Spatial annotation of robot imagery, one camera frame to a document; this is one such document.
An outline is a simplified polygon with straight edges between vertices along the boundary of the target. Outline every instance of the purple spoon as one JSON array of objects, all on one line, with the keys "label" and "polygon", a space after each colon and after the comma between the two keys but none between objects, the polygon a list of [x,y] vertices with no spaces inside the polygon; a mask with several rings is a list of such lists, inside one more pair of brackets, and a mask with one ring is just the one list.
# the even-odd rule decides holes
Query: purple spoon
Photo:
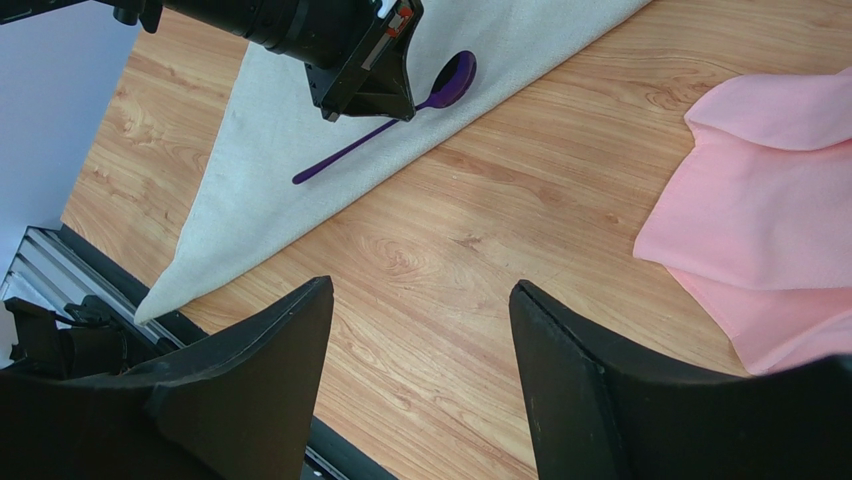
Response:
[{"label": "purple spoon", "polygon": [[[456,102],[461,100],[465,93],[467,93],[468,89],[471,85],[473,85],[473,81],[476,78],[476,56],[468,51],[459,52],[453,57],[449,63],[441,70],[441,73],[438,74],[438,78],[435,79],[434,85],[432,85],[432,93],[429,95],[429,98],[426,99],[425,102],[421,103],[415,110],[420,111],[424,108],[447,108],[455,105]],[[293,177],[293,183],[296,185],[301,185],[318,173],[322,172],[329,166],[331,166],[336,161],[340,160],[346,154],[360,147],[361,145],[367,143],[368,140],[376,137],[380,133],[384,132],[388,128],[399,123],[399,120],[391,120],[390,122],[382,125],[377,128],[373,132],[367,134],[364,138],[358,140],[357,142],[349,145],[343,150],[335,153],[334,155],[326,158],[325,160],[317,163],[313,167],[308,168],[307,170],[299,173],[295,177]]]}]

